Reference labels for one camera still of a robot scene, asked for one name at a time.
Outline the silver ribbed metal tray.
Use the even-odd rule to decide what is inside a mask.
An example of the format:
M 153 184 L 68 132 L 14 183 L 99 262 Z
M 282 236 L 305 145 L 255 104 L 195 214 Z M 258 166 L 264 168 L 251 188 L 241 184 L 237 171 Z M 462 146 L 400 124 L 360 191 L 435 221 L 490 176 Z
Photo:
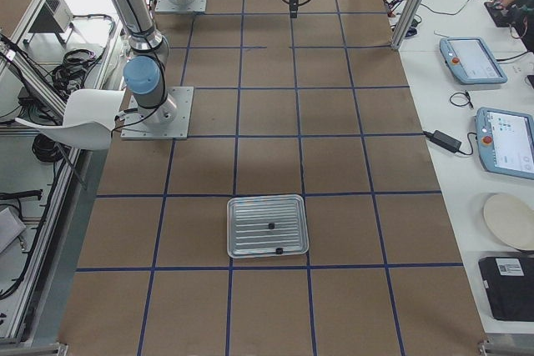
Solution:
M 299 194 L 232 198 L 227 203 L 231 258 L 301 255 L 310 246 L 305 201 Z M 282 254 L 275 250 L 282 248 Z

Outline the far blue teach pendant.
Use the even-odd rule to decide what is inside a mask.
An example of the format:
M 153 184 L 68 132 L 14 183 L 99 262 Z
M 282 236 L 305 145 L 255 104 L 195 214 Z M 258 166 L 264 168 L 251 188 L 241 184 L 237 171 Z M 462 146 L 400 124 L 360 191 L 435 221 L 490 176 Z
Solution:
M 502 84 L 508 80 L 482 38 L 442 38 L 439 50 L 453 77 L 463 85 Z

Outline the blue teach pendant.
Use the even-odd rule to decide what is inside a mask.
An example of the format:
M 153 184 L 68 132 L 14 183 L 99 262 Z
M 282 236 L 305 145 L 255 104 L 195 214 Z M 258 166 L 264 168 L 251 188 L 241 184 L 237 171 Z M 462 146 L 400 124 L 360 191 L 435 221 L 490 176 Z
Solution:
M 463 85 L 502 84 L 508 80 L 482 38 L 442 38 L 439 50 L 453 77 Z
M 533 179 L 533 117 L 479 108 L 475 117 L 478 153 L 484 169 Z

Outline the black power adapter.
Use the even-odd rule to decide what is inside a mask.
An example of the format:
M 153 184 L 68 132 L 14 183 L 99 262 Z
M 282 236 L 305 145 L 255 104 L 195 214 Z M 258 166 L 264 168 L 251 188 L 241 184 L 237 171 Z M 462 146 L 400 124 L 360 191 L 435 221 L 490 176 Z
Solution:
M 451 153 L 458 153 L 461 147 L 461 141 L 439 130 L 432 134 L 432 142 Z

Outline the white plastic chair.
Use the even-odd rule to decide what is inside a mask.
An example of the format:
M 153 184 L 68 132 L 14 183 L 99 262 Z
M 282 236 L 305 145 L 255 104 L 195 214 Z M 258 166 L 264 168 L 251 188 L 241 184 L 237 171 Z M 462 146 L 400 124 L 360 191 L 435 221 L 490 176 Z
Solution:
M 62 125 L 41 125 L 21 118 L 15 121 L 73 148 L 106 150 L 123 96 L 124 92 L 118 90 L 79 89 L 68 98 Z

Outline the near blue teach pendant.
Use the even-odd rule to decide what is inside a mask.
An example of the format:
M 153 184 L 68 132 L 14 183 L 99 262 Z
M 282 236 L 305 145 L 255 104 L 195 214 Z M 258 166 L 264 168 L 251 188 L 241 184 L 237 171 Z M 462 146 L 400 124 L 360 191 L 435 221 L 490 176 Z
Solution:
M 479 108 L 475 117 L 478 153 L 484 169 L 533 179 L 533 117 Z

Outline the beige round plate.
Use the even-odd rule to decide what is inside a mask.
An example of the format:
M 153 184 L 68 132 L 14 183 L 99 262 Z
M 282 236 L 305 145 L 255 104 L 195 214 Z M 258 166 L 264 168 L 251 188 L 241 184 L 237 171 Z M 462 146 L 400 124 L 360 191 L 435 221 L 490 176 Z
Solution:
M 506 193 L 491 195 L 483 207 L 489 230 L 504 244 L 523 252 L 533 251 L 533 210 Z

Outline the black flat box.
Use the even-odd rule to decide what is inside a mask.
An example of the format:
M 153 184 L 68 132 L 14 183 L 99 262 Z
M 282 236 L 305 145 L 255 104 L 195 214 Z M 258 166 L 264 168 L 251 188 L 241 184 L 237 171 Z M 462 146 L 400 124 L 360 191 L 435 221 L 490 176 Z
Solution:
M 533 258 L 486 257 L 478 262 L 493 318 L 533 321 Z

